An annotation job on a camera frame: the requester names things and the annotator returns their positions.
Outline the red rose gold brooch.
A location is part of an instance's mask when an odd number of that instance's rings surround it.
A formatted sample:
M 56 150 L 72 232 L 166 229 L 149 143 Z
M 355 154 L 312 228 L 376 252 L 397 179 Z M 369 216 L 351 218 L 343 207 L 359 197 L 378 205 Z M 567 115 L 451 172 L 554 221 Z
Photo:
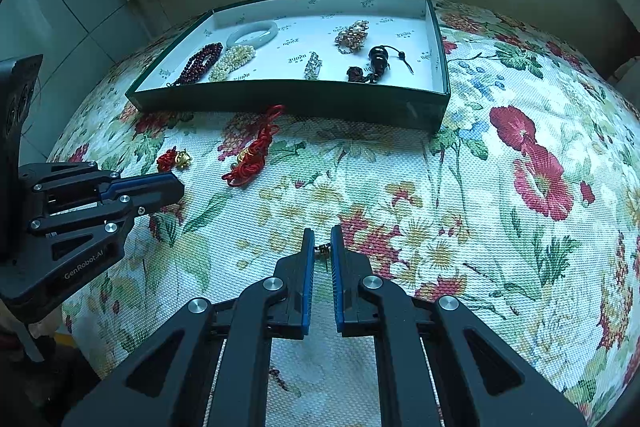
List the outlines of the red rose gold brooch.
M 156 158 L 156 168 L 158 172 L 169 172 L 174 169 L 183 171 L 191 166 L 192 161 L 193 158 L 187 150 L 177 150 L 174 146 Z

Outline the floral bed cover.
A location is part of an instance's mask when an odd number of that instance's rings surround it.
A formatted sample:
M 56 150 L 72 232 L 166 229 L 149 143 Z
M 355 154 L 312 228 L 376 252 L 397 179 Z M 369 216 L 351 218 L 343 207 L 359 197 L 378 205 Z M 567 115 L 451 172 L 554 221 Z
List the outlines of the floral bed cover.
M 187 301 L 231 299 L 340 227 L 411 296 L 457 297 L 576 405 L 608 424 L 639 370 L 639 114 L 575 48 L 489 10 L 434 4 L 449 66 L 442 131 L 283 116 L 264 172 L 224 174 L 250 114 L 142 114 L 126 99 L 167 46 L 134 54 L 85 98 L 53 161 L 125 176 L 171 148 L 183 200 L 136 222 L 121 262 L 62 317 L 107 375 Z

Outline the small gold star earring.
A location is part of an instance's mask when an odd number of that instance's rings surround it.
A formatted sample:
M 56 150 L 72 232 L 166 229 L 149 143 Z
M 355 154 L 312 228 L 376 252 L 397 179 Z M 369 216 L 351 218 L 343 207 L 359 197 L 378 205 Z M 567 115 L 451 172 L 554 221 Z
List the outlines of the small gold star earring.
M 325 243 L 314 247 L 314 260 L 318 261 L 326 271 L 329 271 L 330 269 L 331 256 L 332 247 L 330 243 Z

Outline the dark green jewelry tray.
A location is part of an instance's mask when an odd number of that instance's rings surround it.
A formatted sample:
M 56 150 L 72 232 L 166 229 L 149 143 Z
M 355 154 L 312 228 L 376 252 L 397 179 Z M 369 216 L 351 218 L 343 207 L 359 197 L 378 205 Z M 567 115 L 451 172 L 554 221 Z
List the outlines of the dark green jewelry tray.
M 245 65 L 234 65 L 223 80 L 178 79 L 189 58 L 208 44 L 224 50 L 233 31 L 274 20 L 276 38 L 255 50 Z M 338 32 L 367 20 L 363 48 L 341 54 Z M 370 72 L 374 46 L 404 51 L 413 68 L 389 50 L 390 69 L 377 83 L 347 81 L 350 66 Z M 311 52 L 322 61 L 318 80 L 305 80 Z M 282 104 L 290 115 L 337 118 L 436 133 L 450 100 L 448 69 L 431 0 L 252 0 L 207 11 L 172 37 L 126 92 L 141 112 L 243 112 L 263 114 Z

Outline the white pillow yellow pattern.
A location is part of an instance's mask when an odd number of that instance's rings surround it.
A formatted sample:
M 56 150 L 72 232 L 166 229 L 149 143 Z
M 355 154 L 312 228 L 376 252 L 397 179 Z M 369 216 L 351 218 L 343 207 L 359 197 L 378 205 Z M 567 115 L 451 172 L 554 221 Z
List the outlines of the white pillow yellow pattern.
M 635 56 L 614 72 L 615 87 L 635 107 L 640 105 L 640 57 Z

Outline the red knotted cord charm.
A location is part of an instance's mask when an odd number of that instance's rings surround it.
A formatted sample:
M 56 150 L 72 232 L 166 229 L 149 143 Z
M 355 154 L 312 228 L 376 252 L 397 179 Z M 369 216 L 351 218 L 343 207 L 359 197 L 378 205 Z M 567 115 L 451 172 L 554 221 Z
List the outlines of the red knotted cord charm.
M 258 119 L 254 140 L 239 153 L 238 160 L 230 171 L 221 177 L 230 187 L 240 187 L 250 183 L 264 170 L 269 147 L 273 137 L 279 132 L 276 120 L 284 111 L 284 105 L 273 105 L 264 116 Z

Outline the white jade bangle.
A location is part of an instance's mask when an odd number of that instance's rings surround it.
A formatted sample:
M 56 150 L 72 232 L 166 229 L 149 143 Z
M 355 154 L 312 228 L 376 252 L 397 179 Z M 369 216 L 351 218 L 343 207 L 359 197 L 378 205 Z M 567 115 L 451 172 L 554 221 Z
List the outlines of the white jade bangle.
M 274 20 L 261 20 L 240 27 L 228 37 L 226 45 L 251 46 L 255 50 L 270 43 L 277 37 L 279 32 L 278 24 Z

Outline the black bead tassel pendant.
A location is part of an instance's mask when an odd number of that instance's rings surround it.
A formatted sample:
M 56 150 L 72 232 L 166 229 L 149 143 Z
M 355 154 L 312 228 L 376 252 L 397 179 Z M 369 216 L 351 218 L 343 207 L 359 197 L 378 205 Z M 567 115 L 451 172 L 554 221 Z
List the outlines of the black bead tassel pendant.
M 350 66 L 347 69 L 346 76 L 347 81 L 352 83 L 377 83 L 386 73 L 387 69 L 390 69 L 390 54 L 388 51 L 392 50 L 397 54 L 399 61 L 403 62 L 410 74 L 413 74 L 413 68 L 407 61 L 407 57 L 404 51 L 398 50 L 394 46 L 374 46 L 369 51 L 369 65 L 370 72 L 367 74 L 363 72 L 363 69 L 358 66 Z

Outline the pearl flower brooch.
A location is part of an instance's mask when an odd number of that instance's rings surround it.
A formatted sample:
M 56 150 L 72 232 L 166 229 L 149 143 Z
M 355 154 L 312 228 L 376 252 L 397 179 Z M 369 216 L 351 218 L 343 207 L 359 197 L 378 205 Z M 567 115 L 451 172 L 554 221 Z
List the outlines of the pearl flower brooch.
M 367 20 L 356 20 L 346 28 L 341 29 L 334 39 L 334 44 L 341 54 L 355 54 L 363 48 L 369 30 Z

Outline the silver rhinestone brooch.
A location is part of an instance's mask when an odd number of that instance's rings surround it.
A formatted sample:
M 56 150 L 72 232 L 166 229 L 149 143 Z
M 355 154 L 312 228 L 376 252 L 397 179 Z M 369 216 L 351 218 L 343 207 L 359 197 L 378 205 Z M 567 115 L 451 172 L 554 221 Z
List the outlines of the silver rhinestone brooch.
M 318 80 L 322 61 L 317 52 L 311 52 L 308 62 L 304 69 L 305 80 Z

